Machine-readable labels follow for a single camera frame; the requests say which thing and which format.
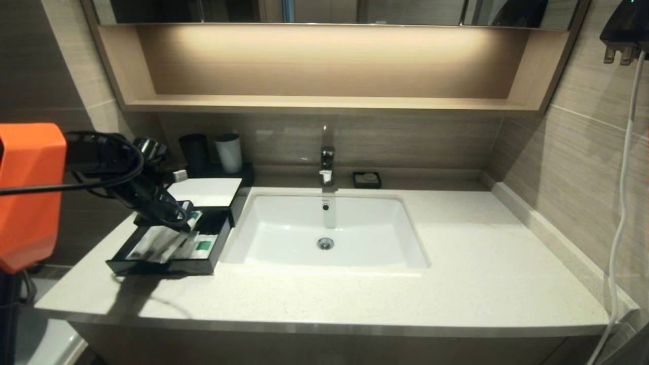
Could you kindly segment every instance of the black tray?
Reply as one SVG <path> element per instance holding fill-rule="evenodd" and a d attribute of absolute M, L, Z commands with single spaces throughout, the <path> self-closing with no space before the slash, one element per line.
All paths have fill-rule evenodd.
<path fill-rule="evenodd" d="M 225 246 L 230 233 L 230 214 L 227 210 L 197 207 L 203 215 L 195 230 L 201 234 L 218 234 L 208 258 L 183 258 L 169 260 L 164 264 L 146 260 L 127 260 L 126 257 L 140 242 L 150 227 L 138 227 L 113 258 L 106 263 L 117 276 L 126 275 L 210 275 Z"/>

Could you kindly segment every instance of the soap dish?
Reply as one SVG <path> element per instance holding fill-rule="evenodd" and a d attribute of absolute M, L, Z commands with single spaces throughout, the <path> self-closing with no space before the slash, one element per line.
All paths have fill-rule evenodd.
<path fill-rule="evenodd" d="M 357 189 L 381 189 L 381 176 L 378 172 L 355 172 L 353 178 Z"/>

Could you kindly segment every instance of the orange robot part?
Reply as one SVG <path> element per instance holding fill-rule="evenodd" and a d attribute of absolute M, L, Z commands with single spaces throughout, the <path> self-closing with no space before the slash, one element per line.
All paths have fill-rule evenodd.
<path fill-rule="evenodd" d="M 0 188 L 60 184 L 65 163 L 55 124 L 0 124 Z M 60 192 L 0 196 L 0 270 L 17 273 L 52 254 L 60 205 Z"/>

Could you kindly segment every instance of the countertop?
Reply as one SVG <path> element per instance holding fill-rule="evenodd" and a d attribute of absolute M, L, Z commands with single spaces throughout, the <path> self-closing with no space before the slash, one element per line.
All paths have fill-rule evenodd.
<path fill-rule="evenodd" d="M 253 188 L 251 194 L 319 192 Z M 337 194 L 400 196 L 430 267 L 219 262 L 209 276 L 114 277 L 105 260 L 135 230 L 133 215 L 36 307 L 85 323 L 276 333 L 576 336 L 599 334 L 608 322 L 601 304 L 491 192 Z"/>

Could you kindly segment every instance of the wooden shelf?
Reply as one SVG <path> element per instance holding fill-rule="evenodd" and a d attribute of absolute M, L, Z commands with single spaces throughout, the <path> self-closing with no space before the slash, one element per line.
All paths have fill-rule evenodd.
<path fill-rule="evenodd" d="M 538 114 L 574 43 L 572 31 L 100 26 L 86 15 L 128 111 Z"/>
<path fill-rule="evenodd" d="M 321 97 L 268 95 L 157 95 L 135 100 L 129 111 L 159 112 L 311 112 L 336 110 L 337 114 L 426 113 L 431 110 L 510 110 L 534 109 L 508 99 L 444 99 L 416 97 Z"/>

